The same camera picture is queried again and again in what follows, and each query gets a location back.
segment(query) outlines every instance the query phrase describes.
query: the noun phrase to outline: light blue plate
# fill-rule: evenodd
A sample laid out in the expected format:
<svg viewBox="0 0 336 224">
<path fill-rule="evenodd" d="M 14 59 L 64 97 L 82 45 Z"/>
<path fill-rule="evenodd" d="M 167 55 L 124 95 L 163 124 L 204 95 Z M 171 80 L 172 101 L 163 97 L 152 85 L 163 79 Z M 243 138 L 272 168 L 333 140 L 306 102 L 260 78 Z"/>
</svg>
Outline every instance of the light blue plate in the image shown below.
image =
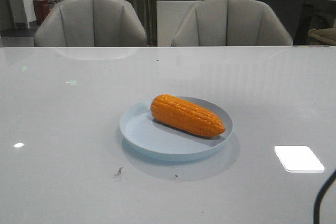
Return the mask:
<svg viewBox="0 0 336 224">
<path fill-rule="evenodd" d="M 165 161 L 193 161 L 217 152 L 233 131 L 231 117 L 220 107 L 197 98 L 181 97 L 216 113 L 223 121 L 225 132 L 202 138 L 179 131 L 155 120 L 150 111 L 152 100 L 127 110 L 120 120 L 124 138 L 138 152 Z"/>
</svg>

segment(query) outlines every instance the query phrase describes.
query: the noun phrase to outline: table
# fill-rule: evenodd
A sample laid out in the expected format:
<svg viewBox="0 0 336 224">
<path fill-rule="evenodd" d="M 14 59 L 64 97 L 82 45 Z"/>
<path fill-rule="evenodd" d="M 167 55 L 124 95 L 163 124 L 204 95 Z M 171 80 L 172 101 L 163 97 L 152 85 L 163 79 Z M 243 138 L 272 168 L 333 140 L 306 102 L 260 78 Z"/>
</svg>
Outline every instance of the table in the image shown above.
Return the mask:
<svg viewBox="0 0 336 224">
<path fill-rule="evenodd" d="M 0 219 L 312 223 L 336 167 L 335 68 L 336 47 L 0 48 Z M 217 104 L 232 136 L 193 162 L 139 155 L 119 120 L 161 93 Z M 308 146 L 324 172 L 287 172 L 278 145 Z M 335 203 L 332 185 L 321 223 Z"/>
</svg>

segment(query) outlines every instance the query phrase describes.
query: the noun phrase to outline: chair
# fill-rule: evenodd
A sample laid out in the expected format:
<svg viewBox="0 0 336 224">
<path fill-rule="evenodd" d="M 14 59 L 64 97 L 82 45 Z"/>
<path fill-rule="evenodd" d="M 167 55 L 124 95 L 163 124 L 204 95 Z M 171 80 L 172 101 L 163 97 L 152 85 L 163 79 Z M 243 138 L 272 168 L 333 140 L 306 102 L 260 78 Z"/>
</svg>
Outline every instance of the chair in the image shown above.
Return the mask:
<svg viewBox="0 0 336 224">
<path fill-rule="evenodd" d="M 125 0 L 64 0 L 34 35 L 37 47 L 141 47 L 146 32 Z"/>
<path fill-rule="evenodd" d="M 285 46 L 292 38 L 256 0 L 204 0 L 189 7 L 172 46 Z"/>
<path fill-rule="evenodd" d="M 308 36 L 313 39 L 309 41 L 309 45 L 336 46 L 336 28 L 313 28 L 308 31 Z"/>
</svg>

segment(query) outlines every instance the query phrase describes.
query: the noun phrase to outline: corn cob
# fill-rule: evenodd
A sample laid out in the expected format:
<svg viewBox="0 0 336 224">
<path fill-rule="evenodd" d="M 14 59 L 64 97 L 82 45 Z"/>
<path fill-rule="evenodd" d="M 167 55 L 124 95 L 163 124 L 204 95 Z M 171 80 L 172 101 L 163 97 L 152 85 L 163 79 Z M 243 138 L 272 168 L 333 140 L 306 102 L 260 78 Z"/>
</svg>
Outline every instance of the corn cob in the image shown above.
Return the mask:
<svg viewBox="0 0 336 224">
<path fill-rule="evenodd" d="M 169 94 L 156 97 L 151 112 L 160 122 L 194 135 L 212 137 L 225 131 L 221 119 L 212 111 Z"/>
</svg>

